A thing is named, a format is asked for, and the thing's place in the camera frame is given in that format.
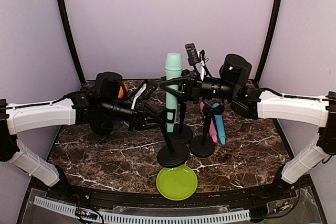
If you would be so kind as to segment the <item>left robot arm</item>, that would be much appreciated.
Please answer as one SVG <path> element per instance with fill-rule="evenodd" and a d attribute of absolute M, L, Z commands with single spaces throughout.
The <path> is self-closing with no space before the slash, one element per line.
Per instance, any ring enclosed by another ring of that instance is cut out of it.
<path fill-rule="evenodd" d="M 157 89 L 156 81 L 144 80 L 128 93 L 122 75 L 99 73 L 94 86 L 86 92 L 72 92 L 54 101 L 8 104 L 1 100 L 1 161 L 14 164 L 35 177 L 63 201 L 74 197 L 64 171 L 32 152 L 18 139 L 23 131 L 57 125 L 89 124 L 98 135 L 113 132 L 115 121 L 127 121 L 129 128 L 147 130 L 158 127 L 162 119 L 148 107 L 147 100 Z"/>

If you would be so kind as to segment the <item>black stand of orange microphone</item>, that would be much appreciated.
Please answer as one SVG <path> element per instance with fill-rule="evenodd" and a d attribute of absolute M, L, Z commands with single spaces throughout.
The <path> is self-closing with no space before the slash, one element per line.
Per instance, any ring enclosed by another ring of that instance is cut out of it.
<path fill-rule="evenodd" d="M 91 130 L 97 135 L 110 135 L 114 131 L 114 121 L 106 115 L 98 115 L 90 123 Z"/>

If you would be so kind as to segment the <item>black stand of pink microphone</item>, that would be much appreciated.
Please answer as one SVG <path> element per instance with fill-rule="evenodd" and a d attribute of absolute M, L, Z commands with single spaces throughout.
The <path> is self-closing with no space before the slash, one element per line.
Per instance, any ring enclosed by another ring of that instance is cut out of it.
<path fill-rule="evenodd" d="M 192 129 L 184 124 L 186 117 L 186 103 L 180 102 L 180 121 L 174 125 L 173 132 L 170 133 L 170 139 L 175 143 L 189 144 L 193 138 Z"/>

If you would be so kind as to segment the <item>black stand of teal microphone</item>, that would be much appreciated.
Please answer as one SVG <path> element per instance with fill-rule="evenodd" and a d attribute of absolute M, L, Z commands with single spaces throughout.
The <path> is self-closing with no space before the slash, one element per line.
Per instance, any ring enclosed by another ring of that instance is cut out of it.
<path fill-rule="evenodd" d="M 164 121 L 160 116 L 150 114 L 155 121 Z M 172 142 L 164 125 L 160 127 L 166 145 L 157 154 L 158 163 L 165 168 L 175 168 L 183 165 L 190 156 L 189 148 L 182 143 Z"/>

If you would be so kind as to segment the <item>orange toy microphone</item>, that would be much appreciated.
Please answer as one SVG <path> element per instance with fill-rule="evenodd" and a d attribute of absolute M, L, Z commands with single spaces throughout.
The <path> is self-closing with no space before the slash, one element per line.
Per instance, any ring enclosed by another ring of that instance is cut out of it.
<path fill-rule="evenodd" d="M 125 83 L 125 84 L 120 85 L 118 98 L 119 99 L 124 98 L 128 94 L 128 90 L 129 90 L 129 85 L 128 84 Z"/>

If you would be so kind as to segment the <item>black stand of blue microphone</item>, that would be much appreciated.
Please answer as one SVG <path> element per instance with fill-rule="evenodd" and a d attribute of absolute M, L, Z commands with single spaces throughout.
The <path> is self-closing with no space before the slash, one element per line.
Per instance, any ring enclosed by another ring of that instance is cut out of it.
<path fill-rule="evenodd" d="M 202 109 L 202 113 L 205 116 L 203 133 L 202 135 L 194 137 L 190 142 L 190 151 L 194 156 L 207 158 L 215 152 L 215 143 L 208 134 L 212 117 L 215 115 L 222 115 L 223 112 L 224 107 L 222 105 L 212 107 L 208 104 L 204 104 Z"/>

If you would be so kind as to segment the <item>blue toy microphone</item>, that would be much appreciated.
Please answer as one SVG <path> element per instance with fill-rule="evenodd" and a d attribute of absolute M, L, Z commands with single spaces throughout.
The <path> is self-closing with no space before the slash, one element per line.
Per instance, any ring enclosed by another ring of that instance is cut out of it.
<path fill-rule="evenodd" d="M 225 127 L 224 127 L 224 121 L 223 121 L 223 116 L 222 114 L 215 114 L 214 115 L 215 122 L 216 122 L 216 128 L 217 128 L 217 135 L 220 140 L 220 143 L 222 146 L 226 145 L 227 137 L 226 137 L 226 132 L 225 132 Z"/>

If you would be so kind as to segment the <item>pink toy microphone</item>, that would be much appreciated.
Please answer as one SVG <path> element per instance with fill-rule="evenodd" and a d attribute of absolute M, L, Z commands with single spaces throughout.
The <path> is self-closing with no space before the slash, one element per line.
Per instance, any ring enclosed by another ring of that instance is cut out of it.
<path fill-rule="evenodd" d="M 201 112 L 203 112 L 203 108 L 204 108 L 205 104 L 203 102 L 201 102 L 199 106 L 200 106 Z M 218 135 L 217 135 L 217 131 L 216 131 L 216 127 L 214 125 L 213 119 L 211 119 L 211 123 L 210 123 L 210 126 L 209 126 L 209 135 L 211 136 L 214 143 L 218 142 Z"/>

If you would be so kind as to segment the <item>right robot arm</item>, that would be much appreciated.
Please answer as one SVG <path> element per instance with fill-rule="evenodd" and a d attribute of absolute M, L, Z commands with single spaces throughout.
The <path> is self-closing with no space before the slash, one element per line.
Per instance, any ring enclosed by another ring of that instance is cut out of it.
<path fill-rule="evenodd" d="M 199 98 L 227 100 L 230 108 L 247 119 L 282 119 L 318 126 L 312 142 L 280 168 L 268 188 L 273 200 L 280 199 L 302 175 L 329 156 L 335 155 L 335 92 L 317 97 L 278 93 L 268 88 L 249 88 L 246 83 L 251 64 L 243 57 L 228 54 L 219 78 L 200 78 L 198 71 L 182 74 L 181 54 L 171 52 L 165 60 L 161 89 L 182 101 Z"/>

